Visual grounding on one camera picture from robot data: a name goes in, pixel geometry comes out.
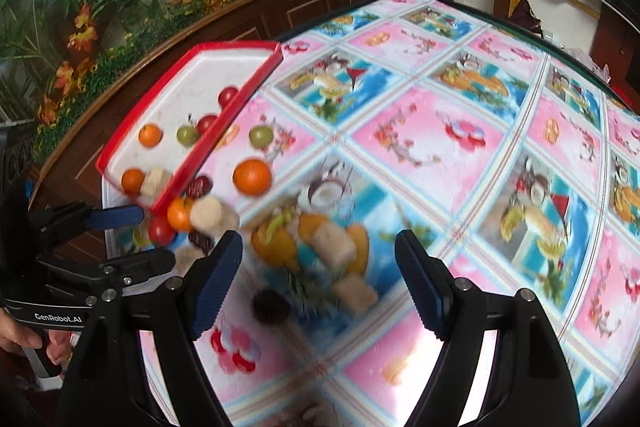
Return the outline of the person left hand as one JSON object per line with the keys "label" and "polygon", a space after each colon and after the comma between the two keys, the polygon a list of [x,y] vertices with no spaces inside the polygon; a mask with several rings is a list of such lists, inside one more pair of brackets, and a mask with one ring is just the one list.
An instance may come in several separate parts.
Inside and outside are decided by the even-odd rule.
{"label": "person left hand", "polygon": [[[48,331],[48,336],[47,356],[51,362],[59,365],[67,361],[73,351],[70,332]],[[42,347],[42,339],[35,331],[15,321],[4,310],[0,312],[0,343],[2,350],[14,353],[20,353],[23,348]]]}

